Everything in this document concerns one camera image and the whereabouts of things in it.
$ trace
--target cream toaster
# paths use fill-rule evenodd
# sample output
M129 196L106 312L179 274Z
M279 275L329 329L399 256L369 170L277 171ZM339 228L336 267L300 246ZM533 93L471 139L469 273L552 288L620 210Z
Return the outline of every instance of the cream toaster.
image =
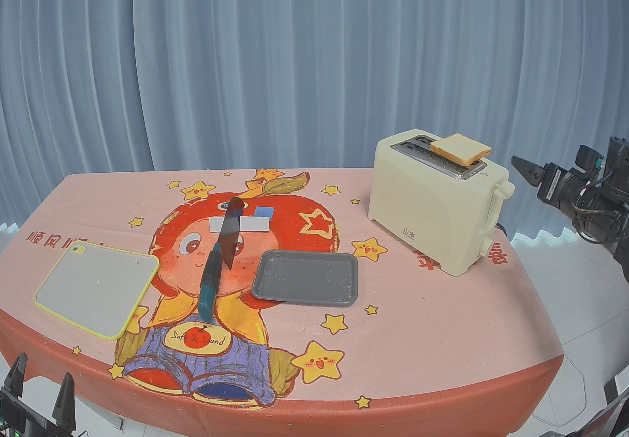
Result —
M378 142L368 217L459 276L491 249L515 187L488 159L462 166L434 153L437 140L415 129Z

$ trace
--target slice of bread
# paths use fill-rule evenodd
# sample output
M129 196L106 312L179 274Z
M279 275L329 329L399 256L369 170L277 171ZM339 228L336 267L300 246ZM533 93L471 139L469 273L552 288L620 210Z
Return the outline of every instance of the slice of bread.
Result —
M461 166L469 166L473 162L489 156L491 153L491 147L487 147L460 133L432 142L430 150Z

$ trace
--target baking tray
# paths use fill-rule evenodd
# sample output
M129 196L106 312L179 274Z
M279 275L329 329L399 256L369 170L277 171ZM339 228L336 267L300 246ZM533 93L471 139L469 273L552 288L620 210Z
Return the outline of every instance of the baking tray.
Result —
M251 293L264 300L349 306L358 298L358 260L348 253L269 250Z

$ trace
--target cartoon girl illustration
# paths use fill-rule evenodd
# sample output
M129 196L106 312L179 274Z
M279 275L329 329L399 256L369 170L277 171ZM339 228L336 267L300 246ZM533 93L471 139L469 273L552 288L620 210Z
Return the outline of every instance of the cartoon girl illustration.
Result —
M223 405L265 407L293 389L294 354L273 348L263 309L279 302L256 299L251 286L267 250L338 250L338 228L317 202L290 194L310 176L264 176L247 182L244 193L222 192L175 208L158 227L149 253L160 260L153 286L162 294L146 328L118 340L116 363L132 383L164 394L186 395ZM200 277L218 234L209 218L224 215L233 196L245 202L243 215L264 212L269 231L241 232L232 269L223 267L213 322L196 309Z

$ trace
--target toaster knob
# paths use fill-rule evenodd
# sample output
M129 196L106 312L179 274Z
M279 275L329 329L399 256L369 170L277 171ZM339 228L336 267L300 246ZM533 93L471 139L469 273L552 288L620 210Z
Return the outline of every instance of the toaster knob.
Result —
M481 248L479 250L479 253L483 256L486 257L487 254L489 253L489 251L491 250L492 245L494 244L494 240L491 239L490 237L486 237L483 242L481 243Z

